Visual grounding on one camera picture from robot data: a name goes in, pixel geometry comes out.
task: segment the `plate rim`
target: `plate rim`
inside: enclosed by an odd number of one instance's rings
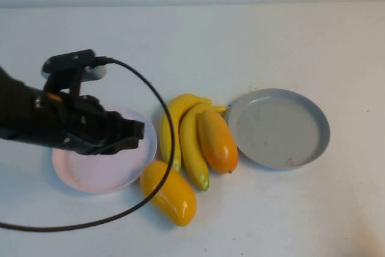
[[[154,157],[156,155],[156,151],[157,151],[157,148],[158,148],[158,136],[156,134],[156,131],[155,131],[155,127],[154,125],[152,124],[152,122],[150,120],[148,120],[147,118],[145,118],[142,114],[138,113],[137,111],[134,111],[133,109],[130,109],[130,108],[123,108],[123,107],[110,107],[107,109],[108,111],[121,111],[121,110],[125,110],[125,111],[129,111],[130,113],[134,114],[135,115],[135,119],[137,118],[137,120],[140,120],[141,122],[144,122],[145,124],[149,124],[149,128],[150,128],[150,131],[151,131],[151,134],[153,137],[150,137],[149,139],[152,140],[152,143],[153,144],[150,144],[150,147],[153,147],[153,151],[152,153],[149,153],[149,157],[148,159],[150,161],[148,161],[148,163],[146,163],[146,166],[148,166],[153,160],[154,160]],[[89,191],[89,190],[84,190],[82,188],[79,188],[77,187],[75,184],[76,182],[74,183],[68,183],[67,181],[65,181],[61,174],[58,172],[60,171],[56,165],[57,161],[59,159],[63,159],[64,155],[65,154],[70,154],[70,153],[75,153],[75,152],[71,152],[71,151],[68,151],[68,150],[61,150],[61,149],[57,149],[57,148],[53,148],[52,149],[52,165],[54,167],[54,170],[55,170],[55,173],[56,175],[58,176],[58,178],[63,182],[65,183],[67,186],[69,186],[70,188],[74,189],[74,190],[77,190],[77,191],[81,191],[83,193],[88,193],[88,194],[109,194],[109,193],[113,193],[113,192],[116,192],[118,190],[121,190],[122,188],[125,188],[127,187],[128,185],[130,185],[131,183],[135,182],[139,177],[140,177],[140,174],[141,172],[138,174],[138,176],[136,178],[133,178],[132,181],[130,182],[127,182],[126,184],[124,185],[121,185],[119,187],[116,187],[114,189],[107,189],[107,190],[93,190],[93,191]]]
[[[325,144],[323,145],[323,149],[322,149],[322,152],[317,154],[316,157],[312,158],[310,161],[304,163],[304,164],[300,164],[300,165],[297,165],[297,166],[290,166],[290,167],[282,167],[282,166],[271,166],[271,165],[268,165],[268,164],[264,164],[264,163],[260,163],[259,161],[256,161],[252,156],[250,156],[250,154],[248,154],[244,148],[242,149],[241,146],[242,145],[239,145],[239,140],[238,137],[237,137],[237,134],[235,133],[235,129],[236,129],[236,126],[234,127],[234,123],[235,122],[232,122],[231,119],[232,117],[234,118],[234,112],[236,112],[236,110],[234,110],[234,108],[237,109],[237,107],[240,106],[240,103],[243,102],[245,99],[251,99],[251,100],[259,100],[261,99],[261,97],[257,98],[253,98],[252,96],[255,95],[255,94],[261,94],[263,92],[269,92],[269,91],[276,91],[276,92],[279,92],[281,94],[291,94],[292,96],[295,96],[296,98],[299,98],[300,100],[302,101],[305,101],[306,103],[310,104],[310,106],[317,110],[319,115],[323,118],[323,122],[326,124],[326,127],[324,128],[326,130],[326,133],[327,133],[327,141],[325,142]],[[295,91],[292,91],[292,90],[286,90],[286,89],[283,89],[283,88],[262,88],[260,90],[255,90],[255,91],[251,91],[249,93],[246,93],[242,96],[240,96],[239,98],[237,98],[237,100],[235,100],[233,102],[233,105],[230,106],[230,109],[228,110],[227,112],[227,124],[229,126],[229,129],[230,131],[232,132],[232,135],[234,136],[234,139],[236,141],[236,145],[238,147],[238,149],[248,158],[250,159],[251,161],[255,162],[256,164],[260,165],[260,166],[263,166],[263,167],[266,167],[266,168],[269,168],[269,169],[273,169],[273,170],[291,170],[291,169],[297,169],[297,168],[300,168],[302,166],[305,166],[307,164],[310,164],[312,162],[314,162],[316,159],[318,159],[328,148],[328,145],[330,144],[330,139],[331,139],[331,131],[330,131],[330,124],[329,124],[329,121],[325,115],[325,113],[322,111],[322,109],[316,104],[314,103],[314,101],[312,101],[311,99],[295,92]]]

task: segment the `pink plate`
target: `pink plate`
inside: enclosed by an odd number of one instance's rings
[[[144,139],[135,150],[115,155],[85,156],[54,149],[52,159],[59,178],[68,186],[87,193],[109,193],[135,181],[152,162],[157,146],[153,125],[141,114],[127,108],[113,108],[124,118],[144,122]]]

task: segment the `white table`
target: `white table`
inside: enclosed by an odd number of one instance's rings
[[[198,211],[174,227],[153,206],[96,228],[58,234],[0,230],[1,256],[384,256],[385,3],[0,10],[0,65],[41,88],[50,56],[92,48],[136,67],[170,100],[195,93],[228,104],[267,87],[317,103],[331,142],[315,162],[275,172],[241,159],[211,176]],[[86,83],[104,105],[155,124],[160,106],[120,67]],[[49,150],[1,141],[0,220],[91,221],[142,197],[67,188]]]

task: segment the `black wire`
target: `black wire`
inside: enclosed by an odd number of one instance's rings
[[[171,119],[171,114],[167,108],[166,103],[163,101],[161,95],[158,93],[158,91],[156,91],[154,86],[151,85],[151,83],[142,74],[140,74],[137,70],[135,70],[131,66],[129,66],[125,63],[122,63],[119,60],[115,60],[113,58],[103,57],[103,58],[99,58],[99,59],[103,61],[103,64],[114,63],[114,64],[118,64],[119,66],[124,67],[125,69],[130,70],[134,75],[139,77],[151,89],[151,91],[155,94],[156,98],[161,103],[161,105],[162,105],[162,107],[166,113],[168,123],[170,125],[170,131],[171,131],[171,155],[170,155],[170,160],[168,161],[168,166],[167,166],[166,172],[164,173],[163,178],[161,179],[159,184],[155,187],[155,189],[146,198],[144,198],[141,202],[139,202],[135,206],[131,207],[130,209],[125,210],[124,212],[121,212],[119,214],[116,214],[116,215],[113,215],[113,216],[110,216],[110,217],[107,217],[107,218],[104,218],[101,220],[96,220],[96,221],[83,223],[83,224],[75,224],[75,225],[69,225],[69,226],[57,226],[57,227],[22,226],[22,225],[15,225],[15,224],[8,224],[8,223],[0,222],[0,228],[9,229],[9,230],[16,230],[16,231],[26,231],[26,232],[62,232],[62,231],[72,231],[72,230],[78,230],[78,229],[84,229],[84,228],[102,225],[102,224],[109,223],[109,222],[118,220],[120,218],[123,218],[123,217],[127,216],[128,214],[136,211],[137,209],[140,209],[142,206],[144,206],[146,203],[148,203],[164,185],[164,182],[166,181],[168,175],[170,174],[171,168],[173,166],[174,153],[175,153],[175,135],[174,135],[173,120]]]

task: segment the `gray plate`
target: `gray plate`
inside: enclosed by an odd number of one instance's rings
[[[279,88],[242,96],[227,121],[238,148],[272,169],[291,169],[317,159],[330,139],[321,109],[310,99]]]

